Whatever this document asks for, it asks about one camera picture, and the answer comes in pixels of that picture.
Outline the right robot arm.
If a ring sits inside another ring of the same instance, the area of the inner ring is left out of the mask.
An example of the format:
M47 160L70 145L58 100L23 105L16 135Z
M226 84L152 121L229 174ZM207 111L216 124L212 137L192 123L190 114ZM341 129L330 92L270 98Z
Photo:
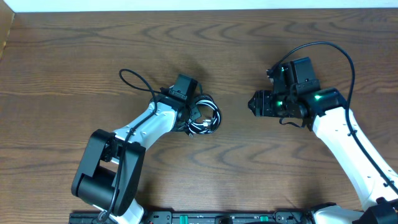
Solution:
M258 90L248 102L255 116L298 118L324 142L352 183L360 212L328 203L311 209L301 223L397 223L397 173L364 135L342 94L322 89L308 57L267 71L272 90Z

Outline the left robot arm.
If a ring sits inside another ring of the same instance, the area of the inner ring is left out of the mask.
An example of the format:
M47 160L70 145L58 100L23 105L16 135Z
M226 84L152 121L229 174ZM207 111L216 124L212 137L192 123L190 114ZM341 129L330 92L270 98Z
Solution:
M100 209L92 223L141 221L144 209L135 196L146 150L197 113L190 109L197 86L195 79L182 74L159 93L149 86L152 99L145 112L113 132L93 132L71 186L74 196Z

